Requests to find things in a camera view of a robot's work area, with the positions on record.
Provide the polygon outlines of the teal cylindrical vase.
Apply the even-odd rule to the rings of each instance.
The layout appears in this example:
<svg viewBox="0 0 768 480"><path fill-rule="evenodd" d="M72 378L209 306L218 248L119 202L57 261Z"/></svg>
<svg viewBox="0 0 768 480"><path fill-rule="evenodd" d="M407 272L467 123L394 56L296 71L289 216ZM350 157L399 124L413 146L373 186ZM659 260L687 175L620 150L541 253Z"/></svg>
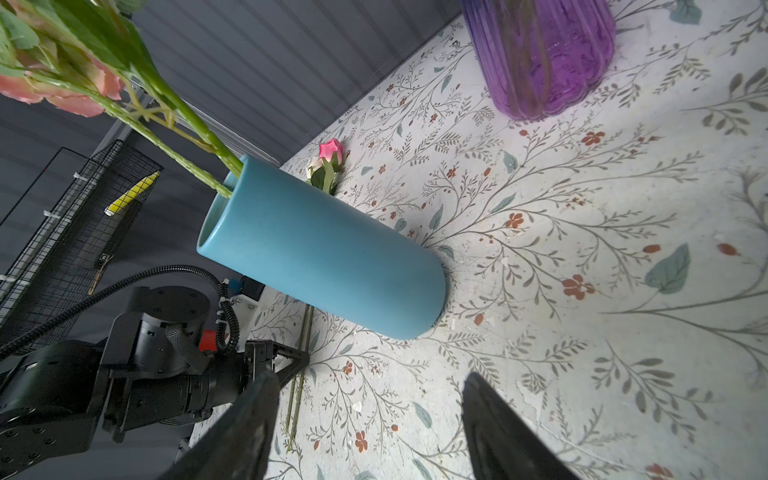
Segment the teal cylindrical vase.
<svg viewBox="0 0 768 480"><path fill-rule="evenodd" d="M411 340L439 319L438 257L387 225L254 157L224 184L197 252L294 299L378 334Z"/></svg>

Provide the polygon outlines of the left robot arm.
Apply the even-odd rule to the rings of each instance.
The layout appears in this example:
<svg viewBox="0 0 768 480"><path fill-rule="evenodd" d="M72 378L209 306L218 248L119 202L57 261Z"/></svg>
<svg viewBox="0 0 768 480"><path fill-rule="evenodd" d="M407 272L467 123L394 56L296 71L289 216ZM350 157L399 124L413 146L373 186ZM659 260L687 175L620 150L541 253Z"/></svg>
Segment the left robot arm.
<svg viewBox="0 0 768 480"><path fill-rule="evenodd" d="M148 288L136 274L51 320L57 326L122 288L132 291L110 334L92 344L68 340L32 352L19 338L1 350L1 475L9 479L50 458L87 451L98 429L121 442L153 424L191 425L235 402L258 374L288 384L307 352L271 340L236 337L200 347L211 308L185 286Z"/></svg>

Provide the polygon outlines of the white and magenta rosebud stems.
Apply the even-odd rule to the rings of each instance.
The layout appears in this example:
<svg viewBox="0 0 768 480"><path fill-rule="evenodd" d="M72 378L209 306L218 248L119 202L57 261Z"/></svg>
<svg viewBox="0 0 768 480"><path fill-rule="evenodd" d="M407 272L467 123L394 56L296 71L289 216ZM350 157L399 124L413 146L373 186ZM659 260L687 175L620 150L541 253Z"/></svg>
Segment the white and magenta rosebud stems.
<svg viewBox="0 0 768 480"><path fill-rule="evenodd" d="M317 158L311 160L307 166L306 182L327 194L334 195L338 176L342 173L346 158L347 153L338 139L331 139L320 144ZM314 307L306 304L299 335L299 347L306 352L310 350L309 344L313 328L313 318ZM298 378L292 381L291 385L285 426L288 437L286 449L288 451L294 449L305 379L306 374L301 372Z"/></svg>

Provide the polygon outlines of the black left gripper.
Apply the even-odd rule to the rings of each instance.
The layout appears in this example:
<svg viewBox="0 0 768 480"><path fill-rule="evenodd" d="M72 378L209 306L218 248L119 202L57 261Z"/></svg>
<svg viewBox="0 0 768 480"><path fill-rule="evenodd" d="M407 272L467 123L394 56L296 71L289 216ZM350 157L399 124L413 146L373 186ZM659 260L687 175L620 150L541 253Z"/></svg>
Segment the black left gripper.
<svg viewBox="0 0 768 480"><path fill-rule="evenodd" d="M184 414L205 414L214 407L233 403L253 382L259 370L273 370L276 357L288 360L276 370L281 387L288 385L309 365L310 354L305 350L277 344L272 340L249 340L243 353L208 355L208 364L201 373L188 370Z"/></svg>

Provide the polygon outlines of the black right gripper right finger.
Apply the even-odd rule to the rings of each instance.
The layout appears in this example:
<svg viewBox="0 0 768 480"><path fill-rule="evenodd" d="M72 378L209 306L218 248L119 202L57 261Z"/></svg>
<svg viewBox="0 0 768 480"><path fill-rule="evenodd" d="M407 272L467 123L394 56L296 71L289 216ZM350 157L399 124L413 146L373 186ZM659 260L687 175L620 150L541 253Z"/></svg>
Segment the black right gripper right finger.
<svg viewBox="0 0 768 480"><path fill-rule="evenodd" d="M477 479L577 480L476 372L462 391L462 423Z"/></svg>

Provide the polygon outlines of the pink double carnation stem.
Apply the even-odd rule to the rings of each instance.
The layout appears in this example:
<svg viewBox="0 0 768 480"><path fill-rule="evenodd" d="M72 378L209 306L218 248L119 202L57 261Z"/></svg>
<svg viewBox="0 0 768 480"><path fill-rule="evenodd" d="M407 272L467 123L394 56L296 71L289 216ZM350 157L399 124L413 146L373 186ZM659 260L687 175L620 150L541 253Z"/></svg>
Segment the pink double carnation stem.
<svg viewBox="0 0 768 480"><path fill-rule="evenodd" d="M243 163L161 76L137 27L142 1L4 1L1 93L48 102L86 118L106 114L153 145L219 195L232 188L184 158L148 128L156 122L215 155L234 175Z"/></svg>

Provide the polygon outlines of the purple ribbed glass vase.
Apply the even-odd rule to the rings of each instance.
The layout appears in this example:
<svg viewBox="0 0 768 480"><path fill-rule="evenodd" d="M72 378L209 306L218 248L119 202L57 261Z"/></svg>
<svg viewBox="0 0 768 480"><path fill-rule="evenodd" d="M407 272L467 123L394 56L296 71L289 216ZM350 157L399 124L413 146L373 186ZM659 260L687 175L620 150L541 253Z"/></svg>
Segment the purple ribbed glass vase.
<svg viewBox="0 0 768 480"><path fill-rule="evenodd" d="M605 0L462 1L493 104L540 120L579 103L602 80L617 28Z"/></svg>

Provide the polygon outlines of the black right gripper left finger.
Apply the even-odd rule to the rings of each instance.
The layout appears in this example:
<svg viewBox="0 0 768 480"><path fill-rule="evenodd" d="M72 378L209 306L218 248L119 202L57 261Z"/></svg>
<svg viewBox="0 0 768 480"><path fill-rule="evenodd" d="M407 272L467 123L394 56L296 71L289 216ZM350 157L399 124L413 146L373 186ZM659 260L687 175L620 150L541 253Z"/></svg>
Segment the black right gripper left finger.
<svg viewBox="0 0 768 480"><path fill-rule="evenodd" d="M262 371L163 479L262 479L279 408L280 384Z"/></svg>

